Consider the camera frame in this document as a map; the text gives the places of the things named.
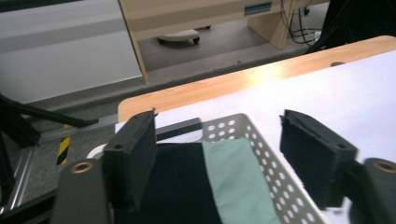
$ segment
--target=black cable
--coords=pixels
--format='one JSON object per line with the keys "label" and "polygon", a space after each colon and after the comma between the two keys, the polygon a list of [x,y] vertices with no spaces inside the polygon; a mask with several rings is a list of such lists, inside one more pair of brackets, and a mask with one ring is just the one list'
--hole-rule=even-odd
{"label": "black cable", "polygon": [[[284,8],[283,0],[280,0],[280,16],[282,18],[283,24],[288,29],[289,34],[291,36],[291,39],[293,40],[294,43],[296,43],[296,44],[308,44],[309,42],[315,41],[315,39],[312,39],[312,40],[305,40],[304,42],[300,42],[300,41],[297,41],[295,39],[296,36],[293,34],[293,31],[288,26],[288,16],[286,15],[286,11],[285,11],[285,8]],[[292,23],[292,20],[293,20],[293,14],[291,15],[290,25]]]}
{"label": "black cable", "polygon": [[300,30],[301,30],[301,35],[303,36],[303,40],[304,40],[306,45],[311,47],[312,45],[310,45],[309,42],[306,41],[306,39],[305,39],[305,35],[304,35],[304,31],[303,31],[303,23],[301,22],[301,10],[300,9],[298,9],[298,18],[299,18]]}

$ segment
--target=floor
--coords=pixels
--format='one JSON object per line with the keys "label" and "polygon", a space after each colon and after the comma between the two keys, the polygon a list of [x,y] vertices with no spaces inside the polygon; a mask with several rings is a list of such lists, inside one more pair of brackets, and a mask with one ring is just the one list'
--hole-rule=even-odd
{"label": "floor", "polygon": [[[311,7],[303,21],[303,26],[320,28],[327,6],[322,4]],[[297,18],[295,16],[293,20],[292,31],[300,29]],[[285,49],[275,49],[248,29],[246,21],[216,24],[209,30],[199,30],[199,33],[201,37],[199,45],[186,41],[166,43],[161,46],[155,38],[139,42],[148,69],[148,85],[143,80],[129,80],[62,96],[36,105],[48,109],[61,108],[65,114],[81,119],[102,118],[117,114],[118,104],[127,97],[298,56],[308,48],[306,44],[296,44],[288,38]],[[306,38],[311,39],[313,35],[308,35]],[[45,132],[62,128],[62,125],[38,122],[36,127]],[[72,136],[67,162],[85,158],[93,148],[108,142],[113,135],[114,127],[110,127]],[[64,168],[64,165],[56,165],[60,141],[33,148],[35,154],[22,197],[23,203],[57,188],[59,173]],[[14,166],[17,164],[16,159],[13,160],[13,164]]]}

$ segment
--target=white panel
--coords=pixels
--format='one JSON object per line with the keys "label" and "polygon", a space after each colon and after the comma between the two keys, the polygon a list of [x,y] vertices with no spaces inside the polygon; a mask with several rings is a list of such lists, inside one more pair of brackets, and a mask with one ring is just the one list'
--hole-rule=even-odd
{"label": "white panel", "polygon": [[141,77],[117,0],[0,14],[0,92],[21,103]]}

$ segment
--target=white plastic basket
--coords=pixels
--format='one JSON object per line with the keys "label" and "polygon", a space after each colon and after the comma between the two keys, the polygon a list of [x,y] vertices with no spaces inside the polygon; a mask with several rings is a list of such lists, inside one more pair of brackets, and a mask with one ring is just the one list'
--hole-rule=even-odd
{"label": "white plastic basket", "polygon": [[329,223],[307,192],[293,181],[248,116],[236,114],[206,121],[203,123],[203,135],[203,140],[209,142],[239,137],[250,140],[267,181],[276,213],[282,223]]}

